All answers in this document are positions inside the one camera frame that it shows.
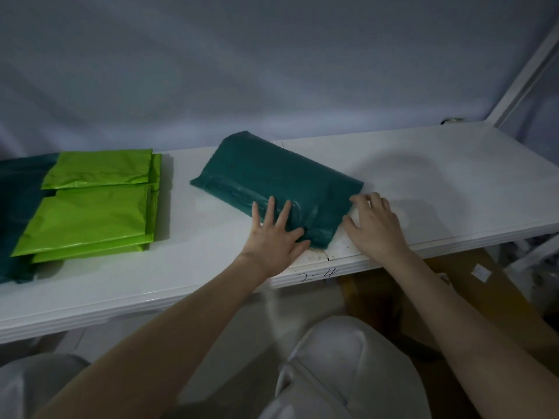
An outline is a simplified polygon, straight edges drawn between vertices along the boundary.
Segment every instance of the person's right arm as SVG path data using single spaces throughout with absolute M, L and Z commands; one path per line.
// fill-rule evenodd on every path
M 559 378 L 502 334 L 412 252 L 388 201 L 353 196 L 361 228 L 343 227 L 362 253 L 383 266 L 437 340 L 445 359 L 484 419 L 559 417 Z

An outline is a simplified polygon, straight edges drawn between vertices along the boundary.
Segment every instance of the person's left arm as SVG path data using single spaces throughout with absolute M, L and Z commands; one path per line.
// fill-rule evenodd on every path
M 245 299 L 309 248 L 295 242 L 302 228 L 285 231 L 290 208 L 274 224 L 270 198 L 261 225 L 253 204 L 250 236 L 227 269 L 87 367 L 35 418 L 159 418 Z

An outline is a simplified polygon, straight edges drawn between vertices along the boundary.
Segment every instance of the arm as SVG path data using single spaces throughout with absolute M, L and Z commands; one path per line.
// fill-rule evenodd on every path
M 261 225 L 254 203 L 248 241 L 227 269 L 86 368 L 36 419 L 159 418 L 245 299 L 309 248 L 295 242 L 302 228 L 285 231 L 290 208 L 274 225 L 270 198 Z
M 409 249 L 386 199 L 372 193 L 354 196 L 352 201 L 359 209 L 361 228 L 345 217 L 344 229 L 362 253 L 400 284 L 480 415 L 485 419 L 557 417 L 559 379 Z

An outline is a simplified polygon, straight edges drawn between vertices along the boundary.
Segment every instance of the stack of green packages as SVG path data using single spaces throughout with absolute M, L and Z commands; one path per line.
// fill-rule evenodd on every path
M 12 256 L 33 263 L 143 251 L 153 242 L 161 154 L 62 152 L 43 180 L 45 197 Z

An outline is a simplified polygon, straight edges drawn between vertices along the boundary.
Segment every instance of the finger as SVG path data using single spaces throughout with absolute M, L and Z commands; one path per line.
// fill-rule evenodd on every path
M 258 204 L 256 201 L 252 202 L 252 230 L 257 230 L 260 227 L 260 213 L 258 213 Z
M 288 200 L 286 201 L 281 213 L 278 216 L 278 220 L 276 221 L 277 227 L 285 229 L 285 224 L 287 223 L 287 218 L 289 217 L 290 210 L 291 210 L 291 202 Z
M 349 239 L 351 240 L 353 240 L 353 238 L 356 237 L 357 234 L 361 231 L 357 226 L 355 226 L 353 219 L 350 218 L 349 216 L 343 217 L 342 228 L 344 228 L 347 235 L 349 236 Z
M 264 216 L 264 222 L 262 225 L 271 226 L 274 224 L 274 207 L 276 201 L 273 196 L 268 199 L 268 208 L 266 209 L 266 216 Z
M 386 210 L 388 210 L 389 212 L 391 212 L 391 210 L 390 210 L 390 203 L 388 203 L 388 200 L 387 200 L 386 198 L 383 197 L 383 198 L 381 198 L 381 201 L 382 201 L 382 206 L 383 206 Z
M 305 230 L 303 228 L 294 229 L 291 232 L 288 232 L 289 236 L 293 239 L 293 241 L 297 241 L 299 238 L 303 236 Z
M 371 207 L 374 209 L 382 209 L 382 199 L 379 193 L 371 193 Z
M 297 260 L 297 258 L 301 254 L 303 254 L 306 250 L 308 250 L 310 246 L 311 246 L 310 239 L 306 239 L 304 241 L 299 242 L 297 245 L 295 245 L 293 250 L 291 250 L 291 252 L 289 253 L 290 264 L 293 263 L 295 260 Z
M 367 211 L 371 209 L 371 206 L 369 206 L 369 202 L 367 201 L 367 197 L 365 197 L 365 195 L 363 194 L 357 194 L 356 196 L 351 196 L 349 197 L 349 200 L 355 203 L 357 209 L 359 210 L 360 216 L 365 215 Z

